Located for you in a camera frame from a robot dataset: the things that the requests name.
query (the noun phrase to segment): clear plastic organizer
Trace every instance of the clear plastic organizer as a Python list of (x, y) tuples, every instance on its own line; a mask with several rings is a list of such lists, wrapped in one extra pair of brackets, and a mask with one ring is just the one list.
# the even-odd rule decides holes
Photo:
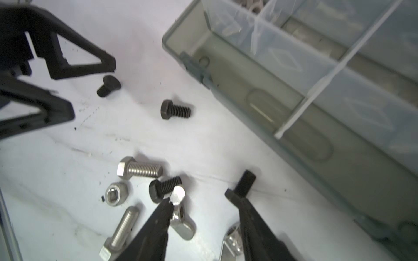
[[(256, 14), (256, 4), (246, 9), (232, 0), (203, 0), (213, 32), (304, 96), (337, 66), (337, 57), (352, 47), (396, 2), (270, 0)], [(393, 86), (391, 93), (348, 64), (314, 103), (418, 173), (415, 160), (418, 157), (418, 84), (413, 82), (418, 79), (418, 27), (413, 26), (418, 16), (411, 8), (418, 12), (417, 3), (401, 3), (372, 35), (370, 43), (360, 50), (364, 56), (383, 64), (379, 73), (399, 71), (398, 77), (410, 78), (408, 89)], [(322, 34), (326, 41), (336, 42), (335, 46), (327, 44), (318, 49), (304, 43), (299, 39), (309, 36), (298, 35), (300, 31), (291, 35), (287, 28), (282, 28), (289, 19), (309, 24), (311, 31)], [(402, 91), (410, 101), (397, 96)]]
[(418, 3), (194, 0), (163, 47), (327, 199), (418, 258)]

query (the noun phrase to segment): stainless steel hex bolt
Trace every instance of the stainless steel hex bolt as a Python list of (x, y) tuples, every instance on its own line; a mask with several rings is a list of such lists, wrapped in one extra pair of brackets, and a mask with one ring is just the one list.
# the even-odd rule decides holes
[(97, 90), (96, 93), (97, 95), (99, 95), (99, 97), (104, 98), (107, 95), (109, 95), (112, 91), (120, 90), (121, 87), (122, 85), (120, 84), (118, 79), (116, 79), (112, 75), (106, 75), (105, 77), (103, 77), (103, 85)]
[(126, 238), (128, 237), (135, 221), (139, 216), (139, 209), (135, 206), (130, 206), (126, 209), (122, 219), (117, 225), (115, 232), (111, 238), (107, 238), (99, 252), (100, 257), (104, 261), (115, 260), (124, 248)]
[(191, 110), (189, 107), (173, 105), (172, 100), (164, 100), (161, 104), (161, 118), (169, 119), (171, 116), (189, 118)]
[(159, 180), (151, 181), (149, 186), (151, 200), (154, 203), (160, 203), (163, 201), (164, 195), (173, 191), (177, 185), (181, 185), (181, 178), (179, 176), (163, 182), (160, 182)]
[(124, 157), (117, 166), (117, 175), (128, 180), (132, 176), (158, 178), (163, 175), (163, 167), (158, 164), (138, 163), (133, 157)]

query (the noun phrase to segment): black screw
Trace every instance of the black screw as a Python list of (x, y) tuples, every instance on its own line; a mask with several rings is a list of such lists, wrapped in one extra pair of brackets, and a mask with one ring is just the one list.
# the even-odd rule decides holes
[(151, 181), (149, 187), (151, 200), (154, 203), (160, 203), (163, 201), (164, 195), (172, 192), (177, 185), (181, 185), (181, 178), (179, 176), (163, 182), (160, 182), (159, 180)]
[(104, 98), (109, 95), (112, 91), (120, 90), (122, 86), (118, 79), (112, 75), (106, 75), (103, 77), (103, 85), (97, 90), (97, 95)]
[(169, 119), (171, 116), (189, 118), (191, 110), (189, 107), (173, 105), (172, 100), (164, 100), (161, 104), (161, 118)]

